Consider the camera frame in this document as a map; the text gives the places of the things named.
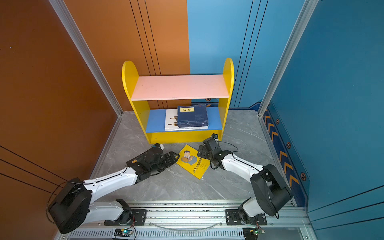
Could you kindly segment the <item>yellow book with cartoon man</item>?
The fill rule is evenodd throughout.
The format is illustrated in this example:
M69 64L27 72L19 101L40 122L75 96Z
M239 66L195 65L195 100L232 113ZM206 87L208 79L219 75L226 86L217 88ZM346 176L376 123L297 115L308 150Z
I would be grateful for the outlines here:
M198 157L198 151L189 145L185 145L179 152L179 155L180 158L178 159L177 164L199 180L210 167L210 161Z

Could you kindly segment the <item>dark blue book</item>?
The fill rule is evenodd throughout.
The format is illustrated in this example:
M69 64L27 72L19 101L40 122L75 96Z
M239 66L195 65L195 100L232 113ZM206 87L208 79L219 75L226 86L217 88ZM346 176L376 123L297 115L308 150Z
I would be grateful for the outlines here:
M207 107L205 105L195 105L189 107L178 106L177 122L207 122L209 124Z
M207 122L196 122L196 123L178 123L179 128L205 128L208 127L209 124Z
M181 128L181 127L177 127L176 129L178 131L195 131L195 130L207 130L209 127L208 126L205 126L205 127L186 127L186 128Z

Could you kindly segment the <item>white book with brown bars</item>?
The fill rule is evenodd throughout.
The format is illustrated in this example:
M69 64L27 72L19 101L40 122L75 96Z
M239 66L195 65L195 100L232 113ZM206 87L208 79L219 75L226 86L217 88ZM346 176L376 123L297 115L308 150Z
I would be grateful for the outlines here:
M177 109L168 109L166 110L166 121L165 121L165 131L166 132L175 132L178 131L177 122L178 110Z

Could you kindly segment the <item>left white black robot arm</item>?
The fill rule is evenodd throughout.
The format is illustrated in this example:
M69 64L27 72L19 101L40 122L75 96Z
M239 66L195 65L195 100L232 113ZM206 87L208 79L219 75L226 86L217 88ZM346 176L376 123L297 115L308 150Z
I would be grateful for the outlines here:
M131 225L134 220L133 211L124 200L96 201L121 188L156 176L179 160L179 154L164 153L163 148L161 144L153 145L127 161L126 166L115 173L91 180L74 178L68 181L47 207L59 232L68 234L83 224L97 221L120 226Z

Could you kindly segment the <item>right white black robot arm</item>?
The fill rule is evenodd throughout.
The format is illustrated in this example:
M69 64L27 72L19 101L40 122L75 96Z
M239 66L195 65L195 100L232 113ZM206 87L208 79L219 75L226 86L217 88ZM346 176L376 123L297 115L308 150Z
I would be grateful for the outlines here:
M222 150L213 136L199 146L198 157L208 159L214 170L232 172L252 185L255 196L239 206L239 217L246 224L262 214L278 218L279 210L293 198L291 188L274 165L253 164L234 152Z

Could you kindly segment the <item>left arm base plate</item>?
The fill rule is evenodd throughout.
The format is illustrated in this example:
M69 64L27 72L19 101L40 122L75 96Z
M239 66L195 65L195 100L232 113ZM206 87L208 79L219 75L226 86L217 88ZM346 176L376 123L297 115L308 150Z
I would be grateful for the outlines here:
M115 221L105 220L104 226L144 226L147 218L147 210L133 209L123 211L122 215Z

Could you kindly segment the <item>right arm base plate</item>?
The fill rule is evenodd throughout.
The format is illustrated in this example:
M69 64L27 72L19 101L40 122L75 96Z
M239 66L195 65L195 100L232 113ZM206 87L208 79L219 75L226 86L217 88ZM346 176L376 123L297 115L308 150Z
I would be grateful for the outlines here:
M240 212L239 209L226 209L225 215L226 224L228 226L266 226L268 224L265 214L259 214L255 217L248 217L245 213Z

